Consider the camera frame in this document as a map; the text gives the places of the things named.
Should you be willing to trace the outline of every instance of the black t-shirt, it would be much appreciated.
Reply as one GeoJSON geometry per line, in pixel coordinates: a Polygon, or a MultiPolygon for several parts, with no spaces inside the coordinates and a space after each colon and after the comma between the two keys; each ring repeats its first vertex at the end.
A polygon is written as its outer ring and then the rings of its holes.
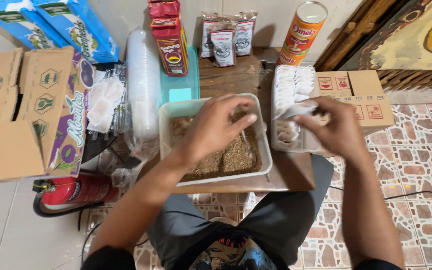
{"type": "MultiPolygon", "coordinates": [[[[133,254],[105,246],[91,254],[81,270],[135,270],[133,254]]],[[[287,265],[276,254],[262,250],[243,230],[219,231],[189,248],[174,264],[178,270],[281,270],[287,265]]],[[[387,261],[371,259],[355,270],[402,270],[387,261]]]]}

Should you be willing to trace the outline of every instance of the greenfields milk carton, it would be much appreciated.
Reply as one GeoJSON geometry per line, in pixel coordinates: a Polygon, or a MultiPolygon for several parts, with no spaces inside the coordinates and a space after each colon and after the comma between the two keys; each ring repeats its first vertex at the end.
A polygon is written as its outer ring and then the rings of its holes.
{"type": "Polygon", "coordinates": [[[33,0],[33,4],[90,63],[118,61],[118,45],[86,0],[33,0]]]}
{"type": "Polygon", "coordinates": [[[0,26],[30,49],[62,48],[68,43],[30,0],[0,0],[0,26]]]}

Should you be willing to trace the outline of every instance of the loose tea leaves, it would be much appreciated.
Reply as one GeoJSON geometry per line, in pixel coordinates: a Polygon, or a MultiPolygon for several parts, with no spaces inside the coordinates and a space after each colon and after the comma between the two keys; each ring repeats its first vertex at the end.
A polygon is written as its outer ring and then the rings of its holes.
{"type": "MultiPolygon", "coordinates": [[[[239,112],[232,117],[228,117],[230,123],[235,123],[246,113],[239,112]]],[[[176,117],[171,119],[172,136],[171,146],[180,141],[186,134],[188,128],[193,122],[194,116],[176,117]]],[[[261,156],[258,149],[256,134],[252,126],[244,130],[247,143],[243,136],[234,139],[223,150],[214,152],[198,164],[194,165],[181,179],[181,182],[202,180],[221,176],[241,175],[255,173],[261,170],[261,156]],[[248,155],[248,146],[255,156],[248,155]]]]}

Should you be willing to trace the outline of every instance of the fire extinguisher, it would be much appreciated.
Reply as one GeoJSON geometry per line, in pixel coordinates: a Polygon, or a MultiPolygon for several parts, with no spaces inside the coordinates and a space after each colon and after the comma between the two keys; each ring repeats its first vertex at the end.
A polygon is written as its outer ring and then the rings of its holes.
{"type": "Polygon", "coordinates": [[[90,174],[81,174],[78,178],[36,180],[33,182],[33,191],[37,193],[33,201],[33,210],[38,216],[45,218],[59,217],[102,206],[118,193],[118,189],[112,185],[111,178],[90,174]],[[41,203],[46,205],[86,203],[86,205],[47,213],[41,209],[41,203]]]}

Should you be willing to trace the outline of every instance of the tiled floor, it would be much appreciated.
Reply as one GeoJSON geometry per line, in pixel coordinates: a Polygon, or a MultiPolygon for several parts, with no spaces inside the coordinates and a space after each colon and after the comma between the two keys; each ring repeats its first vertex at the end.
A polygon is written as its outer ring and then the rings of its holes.
{"type": "MultiPolygon", "coordinates": [[[[432,191],[432,104],[397,105],[393,110],[396,125],[366,138],[381,191],[385,197],[432,191]]],[[[122,159],[127,157],[121,144],[113,148],[122,159]]],[[[340,157],[329,160],[335,169],[332,186],[344,188],[344,160],[340,157]]],[[[110,173],[121,164],[113,153],[106,151],[87,162],[85,168],[110,173]]],[[[235,222],[246,217],[264,197],[255,193],[189,196],[207,218],[227,217],[235,222]]],[[[79,269],[87,233],[111,208],[90,210],[82,223],[86,229],[78,232],[77,214],[39,218],[31,209],[33,198],[30,181],[0,184],[0,270],[79,269]]],[[[313,227],[299,248],[299,260],[291,269],[351,268],[341,233],[342,200],[342,191],[328,190],[313,227]]],[[[407,269],[432,270],[432,194],[395,198],[386,205],[399,233],[407,269]]],[[[134,259],[138,270],[162,269],[150,243],[137,247],[134,259]]]]}
{"type": "MultiPolygon", "coordinates": [[[[385,197],[432,191],[432,104],[394,105],[396,125],[366,138],[381,191],[385,197]]],[[[334,164],[332,186],[344,188],[344,160],[334,164]]],[[[349,269],[350,258],[341,232],[343,192],[330,188],[309,234],[300,248],[300,260],[291,269],[349,269]]],[[[195,206],[211,219],[227,217],[240,222],[262,199],[255,193],[191,194],[195,206]]],[[[405,263],[411,270],[432,270],[432,194],[388,200],[388,214],[398,230],[405,263]]],[[[92,210],[88,224],[102,220],[92,210]]],[[[161,269],[150,244],[135,251],[137,269],[161,269]]]]}

